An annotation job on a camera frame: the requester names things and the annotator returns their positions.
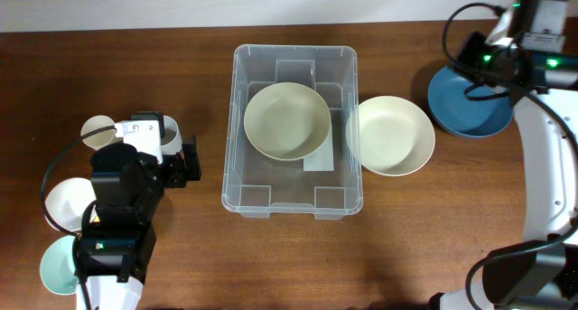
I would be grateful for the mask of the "dark blue bowl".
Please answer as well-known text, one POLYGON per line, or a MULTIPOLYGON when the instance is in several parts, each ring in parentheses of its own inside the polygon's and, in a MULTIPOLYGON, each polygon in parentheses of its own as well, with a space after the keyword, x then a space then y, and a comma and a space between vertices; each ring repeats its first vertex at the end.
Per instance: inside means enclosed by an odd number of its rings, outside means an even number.
POLYGON ((437 123, 447 132, 468 138, 494 136, 509 126, 513 110, 506 96, 497 95, 488 86, 473 82, 443 67, 428 87, 429 109, 437 123))

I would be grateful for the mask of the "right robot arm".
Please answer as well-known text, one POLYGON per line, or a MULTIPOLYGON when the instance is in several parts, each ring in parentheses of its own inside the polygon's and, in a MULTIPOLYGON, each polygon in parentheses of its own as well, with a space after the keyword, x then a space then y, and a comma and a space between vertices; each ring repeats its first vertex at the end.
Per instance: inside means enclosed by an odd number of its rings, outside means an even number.
POLYGON ((574 309, 577 306, 577 59, 567 55, 569 0, 495 6, 496 27, 472 33, 428 88, 438 125, 483 138, 517 125, 526 216, 520 243, 491 251, 463 289, 432 309, 574 309))

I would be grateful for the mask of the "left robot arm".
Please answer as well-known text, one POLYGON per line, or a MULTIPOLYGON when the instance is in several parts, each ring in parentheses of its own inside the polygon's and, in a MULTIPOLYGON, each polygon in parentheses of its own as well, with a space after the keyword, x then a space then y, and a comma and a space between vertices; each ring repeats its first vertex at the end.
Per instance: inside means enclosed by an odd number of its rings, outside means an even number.
POLYGON ((167 188, 184 188, 202 172, 196 137, 164 155, 115 143, 91 157, 95 200, 84 211, 72 260, 82 309, 135 309, 146 280, 156 235, 154 214, 167 188))

